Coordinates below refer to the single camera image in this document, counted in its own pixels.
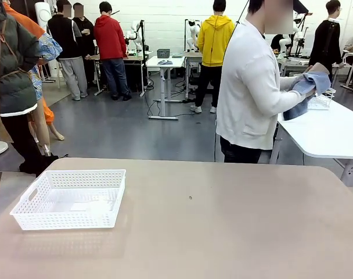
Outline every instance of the black jacket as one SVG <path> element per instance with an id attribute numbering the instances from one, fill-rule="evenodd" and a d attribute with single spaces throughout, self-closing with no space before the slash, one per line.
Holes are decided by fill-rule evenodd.
<path id="1" fill-rule="evenodd" d="M 76 22 L 78 29 L 80 29 L 80 32 L 83 29 L 90 30 L 90 35 L 82 35 L 82 43 L 85 48 L 84 56 L 86 56 L 87 54 L 94 55 L 95 54 L 94 25 L 86 17 L 84 20 L 81 20 L 78 17 L 75 17 L 73 21 Z"/>
<path id="2" fill-rule="evenodd" d="M 74 21 L 63 17 L 63 15 L 54 15 L 48 21 L 48 33 L 63 49 L 57 59 L 76 58 L 84 55 L 82 35 L 78 29 L 75 32 L 75 26 L 77 25 Z"/>
<path id="3" fill-rule="evenodd" d="M 39 58 L 38 40 L 14 17 L 6 15 L 0 1 L 0 31 L 6 20 L 5 40 L 17 56 L 11 54 L 5 44 L 1 44 L 0 77 L 17 71 L 31 70 Z M 0 78 L 0 114 L 22 112 L 36 104 L 36 92 L 27 73 L 11 74 Z"/>
<path id="4" fill-rule="evenodd" d="M 336 23 L 335 27 L 331 28 L 332 24 L 332 22 L 324 20 L 316 29 L 314 47 L 309 60 L 310 65 L 319 62 L 330 72 L 334 63 L 340 64 L 342 62 L 339 48 L 340 25 Z"/>

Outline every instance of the trousers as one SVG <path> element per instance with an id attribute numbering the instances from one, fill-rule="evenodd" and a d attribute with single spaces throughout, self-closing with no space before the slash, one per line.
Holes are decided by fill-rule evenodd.
<path id="1" fill-rule="evenodd" d="M 80 97 L 88 95 L 88 83 L 86 80 L 84 61 L 82 57 L 72 59 L 59 59 L 63 68 L 63 77 L 66 80 L 67 86 L 71 91 L 71 96 L 74 100 L 80 100 Z"/>
<path id="2" fill-rule="evenodd" d="M 196 100 L 194 104 L 201 106 L 204 102 L 205 94 L 209 83 L 214 87 L 212 92 L 211 106 L 218 106 L 219 89 L 221 86 L 222 67 L 207 67 L 201 65 L 201 73 L 199 78 L 199 87 L 196 91 Z"/>
<path id="3" fill-rule="evenodd" d="M 85 75 L 86 81 L 88 83 L 92 83 L 95 75 L 94 75 L 94 61 L 93 60 L 84 60 L 84 68 L 85 68 Z"/>
<path id="4" fill-rule="evenodd" d="M 221 150 L 225 163 L 257 164 L 262 154 L 261 149 L 246 148 L 231 144 L 221 137 Z"/>
<path id="5" fill-rule="evenodd" d="M 103 60 L 103 67 L 112 96 L 131 95 L 122 58 Z"/>
<path id="6" fill-rule="evenodd" d="M 14 142 L 12 145 L 15 150 L 33 167 L 34 173 L 42 173 L 46 162 L 31 135 L 27 115 L 2 117 L 1 120 Z"/>

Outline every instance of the humanoid robot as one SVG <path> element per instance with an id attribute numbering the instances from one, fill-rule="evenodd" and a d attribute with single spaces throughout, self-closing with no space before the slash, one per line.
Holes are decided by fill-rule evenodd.
<path id="1" fill-rule="evenodd" d="M 187 39 L 187 44 L 189 46 L 189 51 L 198 51 L 197 47 L 197 38 L 200 34 L 201 26 L 198 20 L 188 20 L 189 30 L 190 30 L 190 38 Z"/>

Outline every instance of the gray pants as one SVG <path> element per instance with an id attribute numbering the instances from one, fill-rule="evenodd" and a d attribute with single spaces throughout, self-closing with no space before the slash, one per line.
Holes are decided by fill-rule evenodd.
<path id="1" fill-rule="evenodd" d="M 88 83 L 82 57 L 60 59 L 59 62 L 62 64 L 63 77 L 66 79 L 72 98 L 76 101 L 80 100 L 80 98 L 85 98 L 88 95 Z"/>

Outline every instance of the beige table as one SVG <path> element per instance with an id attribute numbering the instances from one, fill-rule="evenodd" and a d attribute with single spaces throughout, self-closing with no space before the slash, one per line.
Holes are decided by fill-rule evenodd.
<path id="1" fill-rule="evenodd" d="M 60 159 L 126 169 L 115 229 L 23 232 L 0 216 L 0 279 L 353 279 L 353 194 L 320 167 Z"/>
<path id="2" fill-rule="evenodd" d="M 95 78 L 96 78 L 96 84 L 98 86 L 98 91 L 96 93 L 94 93 L 94 96 L 98 96 L 100 93 L 103 92 L 103 89 L 100 89 L 100 85 L 99 85 L 99 74 L 98 74 L 98 67 L 96 64 L 99 64 L 100 62 L 100 56 L 99 54 L 96 55 L 91 55 L 90 56 L 91 60 L 94 60 L 94 70 L 95 70 Z M 126 63 L 127 61 L 130 62 L 140 62 L 140 66 L 141 66 L 141 81 L 142 81 L 142 92 L 141 92 L 141 97 L 144 96 L 145 94 L 145 90 L 144 90 L 144 79 L 143 79 L 143 55 L 133 55 L 133 56 L 128 56 L 126 58 L 124 58 L 124 62 Z"/>

